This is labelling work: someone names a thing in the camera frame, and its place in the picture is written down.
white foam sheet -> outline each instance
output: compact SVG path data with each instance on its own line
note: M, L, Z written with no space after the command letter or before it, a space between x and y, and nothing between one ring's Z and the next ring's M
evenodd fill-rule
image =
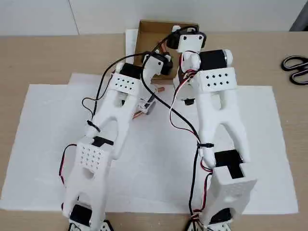
M99 79L99 76L82 77L74 74L67 88L45 85L45 89L41 90L44 94L48 92L53 99L65 98L58 106L49 104L48 110L37 107L44 100L43 97L37 97L40 86L30 86L2 189L1 208L60 210L64 189L57 173L62 151L66 144L76 142L84 135L89 113L80 106L80 100L84 96L95 95ZM89 84L78 84L84 81ZM160 93L160 97L169 102L173 87L165 88L166 91ZM259 181L244 213L296 213L296 194L272 89L266 86L239 87L238 94L252 161L260 169L257 172ZM177 103L176 108L198 127L194 105ZM33 120L26 120L35 112L44 115L47 111L56 118L49 125L53 127L51 132L39 128ZM176 124L184 125L175 116L173 119ZM31 134L30 131L33 134L31 141L26 138ZM42 135L53 142L47 143ZM48 151L39 154L38 148L32 148L33 140L40 140L40 149ZM106 211L188 213L195 144L190 133L174 130L169 125L167 109L161 104L157 104L149 116L142 115L134 119L122 156L112 163ZM232 147L222 127L216 133L215 145L217 151ZM74 148L68 150L66 157L64 177L71 168ZM33 165L33 161L30 161L33 159L41 163L40 171L34 169L32 174L20 174L21 169L27 171ZM193 207L200 206L204 176L205 173L198 168ZM26 188L22 193L20 185Z

wooden table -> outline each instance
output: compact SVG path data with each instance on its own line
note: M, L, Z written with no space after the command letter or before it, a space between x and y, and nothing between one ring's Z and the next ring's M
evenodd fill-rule
M243 216L233 231L295 231L308 227L308 88L288 81L282 58L308 56L308 32L249 32L208 34L208 50L233 52L239 85L272 85L275 93L300 213L282 216ZM0 185L29 84L66 84L72 72L101 74L124 56L125 37L89 35L0 38ZM115 231L181 231L185 215L107 214ZM2 231L65 231L60 212L0 210Z

brown cardboard box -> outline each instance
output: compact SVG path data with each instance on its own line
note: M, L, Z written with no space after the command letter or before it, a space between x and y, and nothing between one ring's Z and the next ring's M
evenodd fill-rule
M172 27L174 25L179 25L181 27L189 25L198 26L198 24L196 23L140 20L135 53L152 51L159 41L161 41L168 34L171 33ZM177 74L180 54L173 49L170 49L168 47L166 48L172 56L173 69L169 76L159 75L155 76L154 79L173 79ZM142 65L141 56L135 57L134 64Z

scissors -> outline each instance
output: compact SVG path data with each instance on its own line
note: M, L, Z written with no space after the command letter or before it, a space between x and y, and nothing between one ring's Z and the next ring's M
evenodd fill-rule
M296 61L299 61L299 63L292 65L292 66L288 66L287 62L290 60L296 60ZM296 84L296 85L307 85L308 84L308 80L306 81L296 80L297 77L303 76L304 74L308 73L308 58L304 56L300 56L300 55L289 56L282 61L281 68L284 71L293 71L293 70L298 71L290 75L291 83Z

